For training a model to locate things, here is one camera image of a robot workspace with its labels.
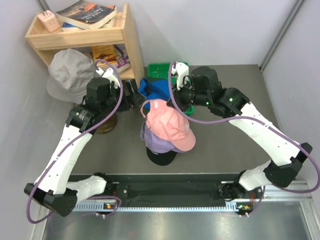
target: pink cap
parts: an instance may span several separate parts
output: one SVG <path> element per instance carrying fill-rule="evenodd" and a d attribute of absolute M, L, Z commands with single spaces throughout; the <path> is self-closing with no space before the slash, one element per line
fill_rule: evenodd
<path fill-rule="evenodd" d="M 147 116 L 143 107 L 150 102 L 150 112 Z M 189 121 L 175 108 L 167 106 L 162 99 L 145 101 L 141 113 L 146 118 L 149 129 L 159 138 L 172 142 L 181 151 L 189 151 L 196 144 L 196 137 L 189 126 Z"/>

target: purple cap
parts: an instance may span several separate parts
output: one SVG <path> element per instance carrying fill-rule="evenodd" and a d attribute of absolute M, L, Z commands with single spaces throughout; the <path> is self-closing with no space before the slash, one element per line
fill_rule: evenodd
<path fill-rule="evenodd" d="M 156 136 L 152 131 L 150 131 L 145 122 L 142 124 L 140 137 L 145 142 L 147 148 L 154 153 L 164 154 L 170 151 L 184 153 L 184 151 L 176 148 L 172 142 L 163 140 Z"/>

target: black cap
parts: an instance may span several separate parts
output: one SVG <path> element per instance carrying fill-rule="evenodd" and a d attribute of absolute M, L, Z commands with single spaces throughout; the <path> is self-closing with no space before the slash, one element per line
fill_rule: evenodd
<path fill-rule="evenodd" d="M 166 166 L 169 165 L 175 159 L 177 152 L 168 151 L 166 153 L 156 153 L 146 147 L 146 154 L 153 163 L 159 166 Z"/>

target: green tray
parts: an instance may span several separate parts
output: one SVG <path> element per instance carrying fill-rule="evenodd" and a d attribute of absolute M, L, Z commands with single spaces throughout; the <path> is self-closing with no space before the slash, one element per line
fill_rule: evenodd
<path fill-rule="evenodd" d="M 168 80 L 170 63 L 151 63 L 148 65 L 148 77 L 151 78 L 160 78 Z M 175 84 L 177 79 L 172 78 L 172 83 Z M 184 113 L 188 116 L 192 115 L 195 112 L 194 106 L 189 107 Z"/>

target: hat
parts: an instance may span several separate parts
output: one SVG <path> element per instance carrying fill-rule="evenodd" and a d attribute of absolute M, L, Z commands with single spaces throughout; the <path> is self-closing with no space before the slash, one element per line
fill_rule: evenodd
<path fill-rule="evenodd" d="M 68 48 L 57 52 L 48 67 L 46 89 L 55 99 L 80 104 L 87 83 L 94 77 L 94 62 L 81 52 Z"/>
<path fill-rule="evenodd" d="M 146 147 L 146 154 L 154 164 L 166 166 L 169 165 L 175 159 L 177 152 L 168 151 L 166 153 L 157 153 L 151 151 L 148 147 Z"/>
<path fill-rule="evenodd" d="M 164 154 L 170 151 L 183 153 L 183 151 L 176 148 L 172 142 L 163 140 L 156 136 L 152 131 L 150 131 L 145 122 L 142 124 L 140 137 L 145 142 L 146 147 L 154 153 Z"/>
<path fill-rule="evenodd" d="M 143 113 L 143 107 L 150 102 L 150 112 L 147 116 Z M 175 108 L 167 106 L 162 99 L 147 100 L 140 109 L 143 117 L 146 117 L 146 125 L 157 137 L 172 142 L 181 151 L 189 151 L 196 144 L 196 137 L 188 120 Z"/>
<path fill-rule="evenodd" d="M 139 92 L 144 95 L 147 100 L 162 99 L 168 101 L 170 99 L 168 81 L 166 79 L 151 82 L 146 78 L 142 78 Z M 147 103 L 144 107 L 150 109 L 150 104 Z"/>

